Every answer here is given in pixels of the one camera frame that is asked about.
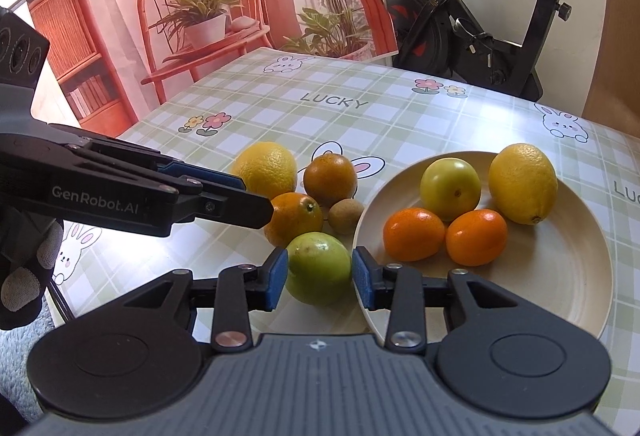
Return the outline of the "gloved hand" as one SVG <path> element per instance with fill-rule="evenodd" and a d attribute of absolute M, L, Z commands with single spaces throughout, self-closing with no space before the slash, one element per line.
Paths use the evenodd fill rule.
<path fill-rule="evenodd" d="M 60 219 L 1 205 L 1 329 L 38 317 L 63 238 Z"/>

